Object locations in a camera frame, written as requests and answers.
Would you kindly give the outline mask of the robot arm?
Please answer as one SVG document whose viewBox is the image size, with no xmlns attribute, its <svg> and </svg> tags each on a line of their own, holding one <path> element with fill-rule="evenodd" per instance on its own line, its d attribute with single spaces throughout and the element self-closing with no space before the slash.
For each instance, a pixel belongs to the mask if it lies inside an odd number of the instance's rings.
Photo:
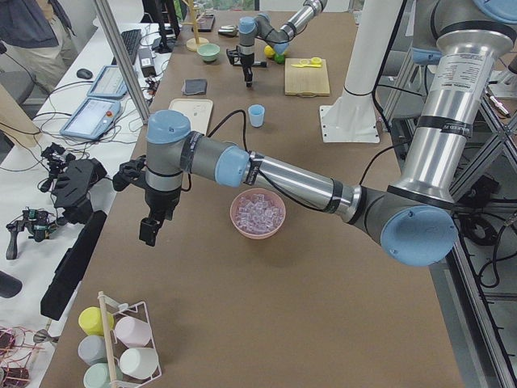
<svg viewBox="0 0 517 388">
<path fill-rule="evenodd" d="M 302 7 L 279 29 L 271 25 L 269 15 L 259 13 L 251 17 L 239 19 L 239 44 L 237 56 L 241 62 L 244 80 L 247 87 L 252 87 L 254 64 L 254 44 L 257 39 L 265 41 L 277 55 L 284 55 L 289 43 L 309 23 L 310 20 L 321 14 L 327 5 L 326 0 L 306 0 Z"/>
<path fill-rule="evenodd" d="M 415 41 L 441 56 L 398 181 L 383 192 L 347 186 L 213 140 L 193 131 L 184 114 L 161 110 L 149 118 L 146 136 L 141 185 L 149 215 L 140 239 L 154 245 L 179 202 L 183 174 L 192 173 L 230 187 L 269 185 L 308 209 L 337 214 L 401 263 L 440 261 L 456 241 L 449 188 L 494 63 L 515 44 L 516 4 L 420 1 L 415 22 Z"/>
</svg>

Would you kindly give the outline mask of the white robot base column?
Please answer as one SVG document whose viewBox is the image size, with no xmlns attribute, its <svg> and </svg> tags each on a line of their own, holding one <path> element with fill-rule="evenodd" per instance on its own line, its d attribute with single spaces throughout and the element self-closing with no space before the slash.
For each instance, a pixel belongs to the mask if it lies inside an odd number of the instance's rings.
<svg viewBox="0 0 517 388">
<path fill-rule="evenodd" d="M 325 143 L 378 143 L 373 93 L 402 0 L 368 0 L 359 21 L 342 95 L 332 105 L 320 107 Z"/>
</svg>

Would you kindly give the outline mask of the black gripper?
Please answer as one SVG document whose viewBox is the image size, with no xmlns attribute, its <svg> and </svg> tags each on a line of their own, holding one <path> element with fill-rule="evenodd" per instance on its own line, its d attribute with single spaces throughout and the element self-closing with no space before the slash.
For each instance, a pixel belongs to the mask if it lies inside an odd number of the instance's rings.
<svg viewBox="0 0 517 388">
<path fill-rule="evenodd" d="M 158 222 L 172 219 L 180 196 L 181 188 L 166 192 L 154 188 L 145 189 L 145 202 L 149 206 L 149 217 L 141 220 L 139 239 L 147 246 L 155 246 Z"/>
<path fill-rule="evenodd" d="M 239 57 L 242 65 L 246 87 L 253 85 L 254 45 L 239 45 Z"/>
</svg>

